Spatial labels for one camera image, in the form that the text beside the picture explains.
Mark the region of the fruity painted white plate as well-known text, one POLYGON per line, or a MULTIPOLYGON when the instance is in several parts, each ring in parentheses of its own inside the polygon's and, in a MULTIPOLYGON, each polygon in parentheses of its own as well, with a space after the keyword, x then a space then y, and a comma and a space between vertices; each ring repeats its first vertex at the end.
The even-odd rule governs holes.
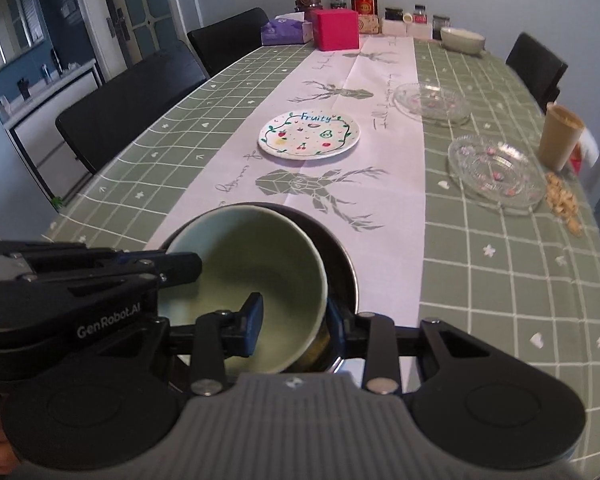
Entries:
POLYGON ((270 119, 258 134, 258 147, 276 158, 310 162, 341 155, 361 139, 349 115, 333 110, 290 110, 270 119))

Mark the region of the clear glass plate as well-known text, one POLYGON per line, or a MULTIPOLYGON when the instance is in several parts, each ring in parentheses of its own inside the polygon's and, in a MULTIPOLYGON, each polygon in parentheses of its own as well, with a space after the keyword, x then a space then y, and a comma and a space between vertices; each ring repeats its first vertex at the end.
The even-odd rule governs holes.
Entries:
POLYGON ((470 115, 468 101, 460 92, 433 84, 402 84, 393 92, 400 112, 427 122, 462 124, 470 115))
POLYGON ((508 142, 460 136, 448 147, 448 163, 465 188, 503 208, 533 209, 545 196, 545 178, 536 159, 508 142))

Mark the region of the white deer table runner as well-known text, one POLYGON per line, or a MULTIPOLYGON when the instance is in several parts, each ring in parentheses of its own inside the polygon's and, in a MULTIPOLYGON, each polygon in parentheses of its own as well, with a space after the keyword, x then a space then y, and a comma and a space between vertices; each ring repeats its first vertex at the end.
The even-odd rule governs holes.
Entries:
POLYGON ((285 205, 343 244, 363 310, 414 324, 424 264, 424 132, 396 109, 393 92, 416 79, 410 38, 371 36, 342 52, 268 47, 234 63, 157 124, 171 146, 186 149, 184 164, 198 174, 151 243, 219 206, 285 205), (261 128, 300 108, 351 116, 361 139, 341 155, 310 162, 265 154, 261 128))

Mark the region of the green checked tablecloth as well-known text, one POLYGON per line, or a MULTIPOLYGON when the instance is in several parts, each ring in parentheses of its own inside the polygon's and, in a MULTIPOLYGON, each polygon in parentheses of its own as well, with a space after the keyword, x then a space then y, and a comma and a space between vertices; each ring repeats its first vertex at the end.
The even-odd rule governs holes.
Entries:
MULTIPOLYGON (((454 89, 470 107, 462 124, 401 112, 418 119, 424 132, 425 241, 416 322, 442 318, 576 390, 588 422, 573 461, 594 477, 600 473, 600 230, 593 211, 573 176, 562 182, 578 201, 581 236, 547 203, 511 211, 457 181, 448 166, 453 140, 476 134, 532 154, 543 119, 496 56, 413 41, 413 84, 454 89)), ((61 208, 48 238, 129 250, 161 244, 151 237, 198 174, 184 164, 186 149, 171 146, 170 133, 157 129, 166 114, 61 208)))

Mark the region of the white sideboard cabinet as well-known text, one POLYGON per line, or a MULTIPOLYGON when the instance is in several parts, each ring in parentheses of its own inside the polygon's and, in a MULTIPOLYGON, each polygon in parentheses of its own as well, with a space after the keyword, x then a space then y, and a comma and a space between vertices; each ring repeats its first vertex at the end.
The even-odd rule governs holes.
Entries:
POLYGON ((67 203, 91 177, 57 129, 56 119, 101 85, 97 62, 88 61, 36 92, 4 123, 29 174, 54 205, 67 203))

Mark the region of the black chair far left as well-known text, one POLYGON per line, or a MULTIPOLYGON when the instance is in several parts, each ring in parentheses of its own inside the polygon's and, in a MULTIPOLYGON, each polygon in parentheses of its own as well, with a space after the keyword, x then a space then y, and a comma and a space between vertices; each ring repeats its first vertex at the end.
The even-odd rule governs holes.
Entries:
POLYGON ((223 21, 187 33, 200 62, 210 77, 222 72, 262 46, 261 28, 268 16, 261 8, 252 8, 223 21))

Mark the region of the glass panel door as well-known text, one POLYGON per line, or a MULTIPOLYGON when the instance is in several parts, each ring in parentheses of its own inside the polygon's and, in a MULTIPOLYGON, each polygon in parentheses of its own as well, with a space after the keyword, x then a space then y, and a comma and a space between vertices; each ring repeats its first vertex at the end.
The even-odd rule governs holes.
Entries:
POLYGON ((106 3, 108 25, 127 66, 184 38, 176 0, 106 0, 106 3))

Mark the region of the brown figurine ornament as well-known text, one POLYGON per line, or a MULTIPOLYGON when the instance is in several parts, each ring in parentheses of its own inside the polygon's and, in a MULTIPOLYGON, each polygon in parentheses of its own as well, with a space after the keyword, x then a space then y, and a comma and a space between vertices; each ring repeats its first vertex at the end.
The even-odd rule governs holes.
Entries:
POLYGON ((294 10, 302 13, 304 19, 308 22, 312 22, 313 14, 322 9, 322 0, 296 0, 294 2, 294 10))

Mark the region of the white box at far end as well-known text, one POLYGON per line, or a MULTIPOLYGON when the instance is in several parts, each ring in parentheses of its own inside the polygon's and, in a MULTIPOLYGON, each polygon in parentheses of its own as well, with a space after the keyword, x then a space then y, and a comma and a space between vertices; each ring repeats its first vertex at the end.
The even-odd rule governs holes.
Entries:
POLYGON ((430 24, 405 23, 393 20, 381 20, 381 33, 390 37, 411 37, 420 40, 432 38, 432 26, 430 24))

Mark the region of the beige small speaker box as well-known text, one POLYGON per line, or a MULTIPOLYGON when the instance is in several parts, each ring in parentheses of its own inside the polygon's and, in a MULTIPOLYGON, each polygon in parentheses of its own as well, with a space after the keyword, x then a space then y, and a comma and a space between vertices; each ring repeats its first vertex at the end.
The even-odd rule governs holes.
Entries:
POLYGON ((358 33, 360 35, 378 35, 380 19, 376 14, 358 14, 358 33))

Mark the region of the white cloth on stool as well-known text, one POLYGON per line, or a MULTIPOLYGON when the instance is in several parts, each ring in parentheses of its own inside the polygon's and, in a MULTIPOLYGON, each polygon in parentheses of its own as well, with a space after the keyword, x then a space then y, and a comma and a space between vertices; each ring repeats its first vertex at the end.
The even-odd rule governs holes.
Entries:
POLYGON ((580 139, 570 155, 570 162, 575 174, 580 174, 583 166, 592 168, 600 157, 600 149, 588 128, 584 128, 580 139))

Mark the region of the dark glass jar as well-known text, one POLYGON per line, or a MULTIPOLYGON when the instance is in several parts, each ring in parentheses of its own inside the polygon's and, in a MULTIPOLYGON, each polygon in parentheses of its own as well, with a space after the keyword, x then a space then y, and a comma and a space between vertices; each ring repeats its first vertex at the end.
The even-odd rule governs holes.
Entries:
POLYGON ((387 21, 402 22, 403 15, 404 11, 402 8, 393 8, 392 6, 387 6, 385 8, 385 19, 387 21))

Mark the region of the red label jar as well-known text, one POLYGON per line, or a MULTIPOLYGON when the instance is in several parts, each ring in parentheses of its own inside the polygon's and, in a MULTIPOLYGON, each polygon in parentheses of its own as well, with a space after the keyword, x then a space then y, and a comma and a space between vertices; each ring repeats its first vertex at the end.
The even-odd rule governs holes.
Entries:
POLYGON ((427 24, 428 16, 426 12, 426 6, 423 4, 414 5, 413 21, 416 24, 427 24))

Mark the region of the small glass jar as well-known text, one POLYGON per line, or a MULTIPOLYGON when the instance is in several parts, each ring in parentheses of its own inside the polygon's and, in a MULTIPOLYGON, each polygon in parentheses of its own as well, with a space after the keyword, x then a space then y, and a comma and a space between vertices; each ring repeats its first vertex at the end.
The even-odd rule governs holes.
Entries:
POLYGON ((431 24, 432 24, 432 38, 434 38, 434 40, 440 41, 442 29, 444 29, 445 27, 450 27, 451 20, 446 15, 434 14, 432 16, 431 24))

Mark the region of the black chair right side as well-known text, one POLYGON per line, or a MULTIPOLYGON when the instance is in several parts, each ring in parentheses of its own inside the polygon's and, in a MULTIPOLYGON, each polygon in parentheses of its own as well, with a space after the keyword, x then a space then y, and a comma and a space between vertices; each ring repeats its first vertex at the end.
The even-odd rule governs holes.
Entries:
POLYGON ((524 83, 545 112, 548 103, 559 96, 559 81, 568 70, 568 64, 538 40, 522 32, 507 55, 506 65, 524 83))

